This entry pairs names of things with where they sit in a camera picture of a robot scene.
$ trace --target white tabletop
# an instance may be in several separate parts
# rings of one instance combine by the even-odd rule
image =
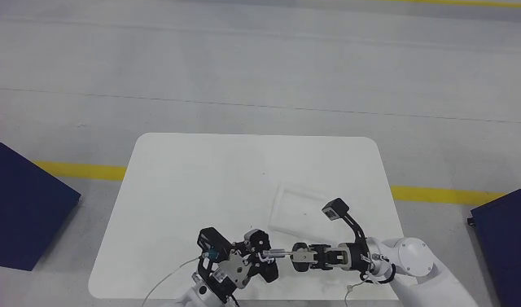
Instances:
[[[143,298],[166,274],[200,254],[199,230],[213,226],[230,242],[250,229],[269,233],[274,248],[301,239],[268,229],[282,183],[343,198],[367,236],[402,237],[379,150],[368,138],[145,134],[136,142],[90,276],[98,298]],[[330,229],[325,216],[312,227]],[[352,241],[347,225],[339,240]],[[296,273],[278,262],[280,278],[255,277],[243,300],[341,300],[357,272]],[[177,298],[193,283],[196,264],[165,281],[152,298]],[[388,286],[364,285],[351,299],[396,299]]]

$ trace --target wire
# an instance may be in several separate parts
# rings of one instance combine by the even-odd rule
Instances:
[[[387,284],[387,283],[390,283],[392,280],[394,280],[394,276],[396,275],[396,265],[392,264],[391,263],[391,268],[392,268],[392,272],[391,272],[391,275],[389,276],[389,278],[386,278],[382,281],[378,281],[374,276],[372,276],[369,272],[366,272],[366,273],[361,273],[360,274],[360,280],[366,282],[366,283],[376,283],[376,284]],[[364,275],[367,277],[367,278],[372,278],[373,281],[367,279],[367,278],[364,278]]]
[[[345,303],[345,307],[349,307],[348,306],[348,294],[351,293],[355,287],[358,287],[358,286],[361,286],[362,284],[366,283],[365,281],[362,281],[362,282],[359,282],[359,283],[356,283],[356,284],[348,284],[348,290],[345,292],[345,296],[344,296],[344,303]]]
[[[174,271],[170,272],[169,275],[165,276],[161,281],[159,281],[153,288],[152,290],[150,290],[150,292],[148,292],[148,295],[145,297],[145,299],[143,299],[143,302],[141,303],[141,307],[143,307],[145,305],[145,303],[147,302],[148,300],[148,297],[152,294],[152,292],[154,292],[154,290],[161,284],[163,283],[167,278],[170,278],[170,276],[176,272],[178,272],[184,265],[186,264],[189,264],[191,263],[192,261],[197,261],[198,259],[200,259],[200,257],[196,257],[196,258],[192,258],[191,260],[189,261],[186,261],[184,263],[182,263],[181,265],[179,265]]]

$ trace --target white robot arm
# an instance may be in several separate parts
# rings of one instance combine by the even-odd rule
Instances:
[[[214,228],[201,230],[198,245],[203,254],[193,276],[195,285],[175,301],[176,307],[222,307],[230,298],[235,300],[233,292],[245,288],[256,274],[268,283],[277,279],[276,259],[284,257],[291,258],[297,272],[339,267],[360,272],[361,280],[366,283],[389,283],[404,307],[478,306],[422,240],[366,238],[348,210],[341,199],[322,209],[331,220],[343,219],[355,233],[354,243],[341,243],[336,248],[296,243],[287,252],[272,249],[268,235],[261,230],[248,232],[240,243],[229,243]],[[415,277],[418,284],[407,285],[395,274]]]

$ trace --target clear plastic tray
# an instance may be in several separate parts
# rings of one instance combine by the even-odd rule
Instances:
[[[294,235],[310,243],[353,241],[354,235],[342,220],[329,220],[322,208],[336,196],[304,186],[281,183],[277,190],[268,228]]]

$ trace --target gray floor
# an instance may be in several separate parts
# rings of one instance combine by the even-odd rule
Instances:
[[[126,165],[146,132],[366,136],[392,185],[512,191],[520,16],[362,0],[0,0],[0,141],[34,160]],[[0,269],[0,303],[138,305],[87,290],[120,183],[64,181],[80,207],[35,271]],[[405,235],[480,306],[498,305],[465,226],[472,207],[396,207]]]

